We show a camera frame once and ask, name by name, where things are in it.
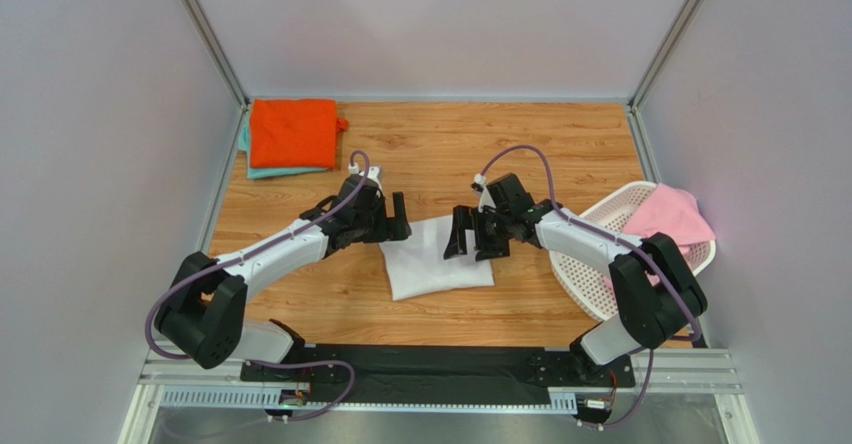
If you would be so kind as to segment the white t shirt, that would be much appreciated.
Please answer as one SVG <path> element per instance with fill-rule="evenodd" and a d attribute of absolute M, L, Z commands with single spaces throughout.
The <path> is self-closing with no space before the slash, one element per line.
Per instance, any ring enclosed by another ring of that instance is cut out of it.
<path fill-rule="evenodd" d="M 476 262 L 472 255 L 444 259 L 451 224 L 450 215 L 416 221 L 406 240 L 379 244 L 393 301 L 495 285 L 488 261 Z"/>

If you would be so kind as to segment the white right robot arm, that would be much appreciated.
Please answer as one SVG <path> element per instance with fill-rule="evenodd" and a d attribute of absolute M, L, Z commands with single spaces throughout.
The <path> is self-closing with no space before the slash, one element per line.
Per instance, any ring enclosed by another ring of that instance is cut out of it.
<path fill-rule="evenodd" d="M 476 261 L 504 258 L 511 241 L 572 257 L 609 278 L 617 312 L 575 339 L 569 352 L 584 372 L 679 336 L 708 308 L 707 298 L 675 241 L 621 234 L 581 218 L 554 199 L 535 201 L 519 178 L 506 174 L 472 185 L 476 207 L 454 208 L 443 253 Z"/>

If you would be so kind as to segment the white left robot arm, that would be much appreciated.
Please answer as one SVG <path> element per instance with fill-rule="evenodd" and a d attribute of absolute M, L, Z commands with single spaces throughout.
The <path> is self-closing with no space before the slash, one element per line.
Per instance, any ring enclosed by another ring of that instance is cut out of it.
<path fill-rule="evenodd" d="M 284 230 L 216 258 L 187 256 L 146 318 L 146 339 L 160 356 L 189 359 L 203 369 L 229 359 L 281 363 L 295 334 L 273 321 L 246 318 L 254 297 L 352 244 L 404 241 L 411 234 L 403 193 L 385 193 L 380 167 L 353 168 L 337 194 Z"/>

